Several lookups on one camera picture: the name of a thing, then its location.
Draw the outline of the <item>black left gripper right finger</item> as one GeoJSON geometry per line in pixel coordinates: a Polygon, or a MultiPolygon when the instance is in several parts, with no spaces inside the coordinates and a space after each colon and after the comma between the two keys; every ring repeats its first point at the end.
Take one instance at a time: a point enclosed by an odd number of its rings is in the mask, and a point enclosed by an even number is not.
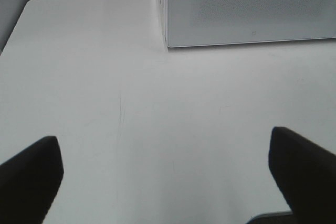
{"type": "Polygon", "coordinates": [[[298,223],[335,223],[335,155],[300,134],[274,127],[268,166],[298,223]]]}

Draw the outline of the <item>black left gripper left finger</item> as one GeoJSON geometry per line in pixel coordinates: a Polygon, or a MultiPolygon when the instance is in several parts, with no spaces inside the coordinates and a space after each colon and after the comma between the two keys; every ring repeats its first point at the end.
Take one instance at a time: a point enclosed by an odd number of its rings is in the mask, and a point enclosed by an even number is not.
{"type": "Polygon", "coordinates": [[[63,176],[55,136],[43,137],[1,164],[1,223],[43,223],[63,176]]]}

